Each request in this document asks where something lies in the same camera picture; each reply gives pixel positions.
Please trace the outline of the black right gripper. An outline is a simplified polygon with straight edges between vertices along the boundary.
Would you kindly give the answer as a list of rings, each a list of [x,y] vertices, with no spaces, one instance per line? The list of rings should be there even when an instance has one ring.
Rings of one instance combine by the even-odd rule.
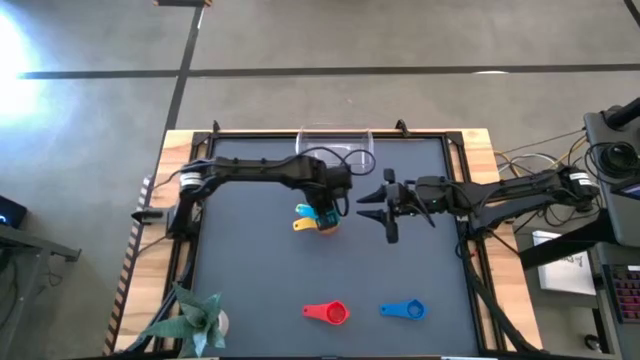
[[[418,213],[418,202],[409,188],[396,181],[395,171],[391,168],[383,170],[384,184],[371,194],[357,200],[360,204],[384,203],[385,210],[358,210],[357,214],[384,225],[386,239],[390,244],[399,240],[396,218],[402,215]]]

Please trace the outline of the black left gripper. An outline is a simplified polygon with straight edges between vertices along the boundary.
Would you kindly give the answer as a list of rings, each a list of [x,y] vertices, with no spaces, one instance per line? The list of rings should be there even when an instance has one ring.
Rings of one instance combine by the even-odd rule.
[[[311,164],[307,169],[307,203],[317,215],[323,210],[336,209],[340,217],[349,214],[349,198],[352,188],[352,174],[345,166],[327,168],[323,164]]]

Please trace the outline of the teal measuring cup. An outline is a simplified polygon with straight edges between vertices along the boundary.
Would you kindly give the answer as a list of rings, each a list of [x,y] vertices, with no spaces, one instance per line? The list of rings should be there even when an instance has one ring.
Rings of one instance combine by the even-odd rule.
[[[324,215],[317,215],[310,205],[298,204],[295,211],[299,215],[298,219],[304,217],[315,219],[318,224],[318,229],[320,230],[338,226],[340,223],[340,216],[335,210],[331,210]]]

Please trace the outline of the blue measuring cup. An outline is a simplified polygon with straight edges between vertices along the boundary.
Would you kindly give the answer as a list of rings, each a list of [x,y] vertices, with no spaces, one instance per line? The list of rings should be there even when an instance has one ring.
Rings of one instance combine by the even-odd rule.
[[[422,320],[427,315],[428,309],[420,300],[411,299],[403,302],[381,304],[379,312],[381,316]]]

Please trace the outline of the red measuring cup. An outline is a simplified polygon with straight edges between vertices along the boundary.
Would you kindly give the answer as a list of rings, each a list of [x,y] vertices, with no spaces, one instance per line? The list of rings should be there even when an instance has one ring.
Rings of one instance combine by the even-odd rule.
[[[350,317],[349,309],[340,301],[304,305],[302,314],[304,317],[335,326],[342,325]]]

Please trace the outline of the clear plastic basket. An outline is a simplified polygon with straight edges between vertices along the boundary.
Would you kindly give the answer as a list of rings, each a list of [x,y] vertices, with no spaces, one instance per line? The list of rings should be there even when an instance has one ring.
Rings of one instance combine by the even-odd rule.
[[[376,167],[373,134],[368,128],[304,126],[298,131],[295,151],[322,160],[328,167],[348,164],[356,175],[367,175]]]

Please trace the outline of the dark grey table mat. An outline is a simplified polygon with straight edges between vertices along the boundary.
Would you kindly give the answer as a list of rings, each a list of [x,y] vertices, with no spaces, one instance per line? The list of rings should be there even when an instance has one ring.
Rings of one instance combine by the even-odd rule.
[[[337,232],[294,231],[303,195],[279,184],[234,182],[205,205],[193,291],[221,294],[229,357],[475,355],[477,341],[452,216],[398,219],[399,240],[357,214],[382,183],[354,181]],[[381,316],[386,303],[420,300],[422,320]],[[308,304],[340,301],[339,326],[304,317]]]

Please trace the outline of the green plant in white pot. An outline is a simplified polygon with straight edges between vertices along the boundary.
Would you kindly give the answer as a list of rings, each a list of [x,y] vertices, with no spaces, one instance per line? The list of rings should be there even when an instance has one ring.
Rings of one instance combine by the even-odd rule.
[[[173,292],[182,314],[148,326],[142,335],[181,339],[179,358],[199,358],[207,346],[225,349],[226,340],[220,318],[221,294],[215,293],[200,300],[177,282],[173,284]]]

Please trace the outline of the black diagonal beam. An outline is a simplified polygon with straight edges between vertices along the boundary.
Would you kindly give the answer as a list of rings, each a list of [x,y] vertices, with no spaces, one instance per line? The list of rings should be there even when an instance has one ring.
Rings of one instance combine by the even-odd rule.
[[[607,210],[591,223],[520,252],[519,258],[522,268],[528,270],[589,250],[600,242],[616,242]]]

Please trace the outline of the white paper sheet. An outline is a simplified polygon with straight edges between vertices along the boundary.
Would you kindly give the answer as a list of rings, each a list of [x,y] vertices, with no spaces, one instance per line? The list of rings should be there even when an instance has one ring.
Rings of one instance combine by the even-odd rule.
[[[542,290],[596,295],[589,253],[583,251],[537,268]]]

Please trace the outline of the black yellow striped strip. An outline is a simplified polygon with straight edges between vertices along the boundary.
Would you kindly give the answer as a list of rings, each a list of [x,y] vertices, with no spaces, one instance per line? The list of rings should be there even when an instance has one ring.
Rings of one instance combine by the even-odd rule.
[[[114,303],[107,325],[104,346],[102,349],[102,354],[106,356],[112,355],[117,351],[116,341],[118,338],[122,318],[124,316],[124,309],[126,306],[130,283],[133,277],[134,267],[136,263],[135,254],[140,245],[140,232],[142,228],[143,226],[138,220],[133,220],[127,242],[127,249],[125,251],[124,262],[119,275],[118,286],[116,288]]]

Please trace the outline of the grey equipment cart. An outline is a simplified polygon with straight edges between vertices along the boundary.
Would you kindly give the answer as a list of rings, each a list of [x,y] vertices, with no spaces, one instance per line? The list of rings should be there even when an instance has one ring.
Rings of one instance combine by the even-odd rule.
[[[587,156],[598,179],[618,243],[640,247],[640,117],[614,130],[607,110],[584,115]]]

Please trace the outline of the black pole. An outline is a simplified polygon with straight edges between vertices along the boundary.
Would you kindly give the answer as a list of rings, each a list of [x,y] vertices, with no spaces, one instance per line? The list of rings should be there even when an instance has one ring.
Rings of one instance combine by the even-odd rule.
[[[611,108],[605,116],[605,123],[609,128],[618,130],[638,117],[640,117],[640,97],[625,106]]]

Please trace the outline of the black keyboard with lit keys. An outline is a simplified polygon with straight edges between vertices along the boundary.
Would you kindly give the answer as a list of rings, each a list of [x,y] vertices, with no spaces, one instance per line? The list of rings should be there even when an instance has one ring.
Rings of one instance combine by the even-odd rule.
[[[621,324],[640,324],[640,266],[604,265],[605,288]]]

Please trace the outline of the grey metal stand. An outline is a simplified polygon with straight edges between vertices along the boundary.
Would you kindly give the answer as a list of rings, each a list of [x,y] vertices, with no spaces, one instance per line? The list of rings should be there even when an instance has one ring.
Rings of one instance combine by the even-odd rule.
[[[8,309],[5,315],[0,315],[0,360],[6,360],[21,318],[36,297],[38,281],[49,258],[56,255],[66,262],[76,262],[82,250],[4,225],[0,225],[0,249],[9,251],[8,256],[3,256],[7,259],[6,270],[12,274]]]

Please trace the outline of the black device with blue light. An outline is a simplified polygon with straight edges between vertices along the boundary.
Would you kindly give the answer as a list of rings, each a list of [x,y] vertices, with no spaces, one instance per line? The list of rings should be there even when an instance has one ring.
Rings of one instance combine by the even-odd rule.
[[[0,195],[0,225],[19,229],[27,213],[26,207]]]

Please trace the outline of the black aluminium table frame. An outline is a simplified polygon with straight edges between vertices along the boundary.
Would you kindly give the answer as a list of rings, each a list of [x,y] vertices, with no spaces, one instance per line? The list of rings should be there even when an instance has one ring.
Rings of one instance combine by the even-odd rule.
[[[394,139],[407,142],[427,138],[430,135],[443,136],[444,145],[450,154],[450,164],[457,180],[473,180],[489,183],[498,179],[499,174],[489,133],[485,129],[375,129],[372,132],[376,140]],[[159,164],[154,177],[147,177],[139,197],[141,206],[165,207],[175,199],[177,182],[171,173],[183,163],[202,158],[213,152],[217,142],[237,137],[242,140],[288,139],[296,137],[294,129],[275,130],[170,130],[165,136],[159,155]],[[154,190],[154,178],[166,182],[164,189]],[[139,248],[156,242],[164,233],[161,224],[144,225],[140,223],[141,241]],[[539,326],[535,318],[531,295],[526,284],[525,272],[520,261],[511,253],[515,247],[516,233],[511,225],[503,224],[496,231],[497,236],[484,243],[472,243],[470,249],[475,253],[475,270],[491,288],[497,303],[510,321],[535,347],[541,347]],[[124,316],[116,341],[117,351],[125,350],[135,342],[136,337],[152,319],[156,306],[168,295],[171,282],[181,275],[187,262],[188,244],[173,245],[170,241],[157,246],[150,258],[138,258],[135,254],[135,267],[127,296]]]

